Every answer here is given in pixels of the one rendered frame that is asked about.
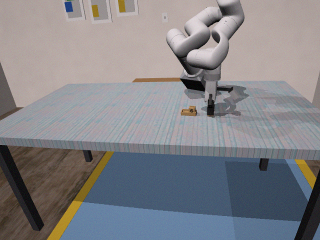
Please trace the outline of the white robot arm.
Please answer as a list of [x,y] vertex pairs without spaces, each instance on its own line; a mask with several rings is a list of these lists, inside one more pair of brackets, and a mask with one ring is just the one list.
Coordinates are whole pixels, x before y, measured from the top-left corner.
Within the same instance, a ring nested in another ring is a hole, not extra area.
[[[216,0],[219,7],[209,6],[188,20],[184,30],[190,37],[173,28],[166,35],[166,42],[184,68],[188,78],[199,76],[216,81],[221,78],[221,64],[228,55],[229,39],[245,19],[240,0]],[[218,22],[218,23],[217,23]],[[210,32],[209,27],[217,23]],[[216,47],[201,50],[210,36],[219,43]]]

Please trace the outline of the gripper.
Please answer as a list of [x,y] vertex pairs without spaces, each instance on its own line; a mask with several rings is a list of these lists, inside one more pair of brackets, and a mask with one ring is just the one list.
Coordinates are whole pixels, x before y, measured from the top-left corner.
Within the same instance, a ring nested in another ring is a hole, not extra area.
[[[219,80],[206,80],[203,79],[205,82],[205,97],[204,101],[207,102],[207,115],[213,116],[215,111],[215,101],[217,96],[217,87]],[[213,97],[212,97],[213,95]]]

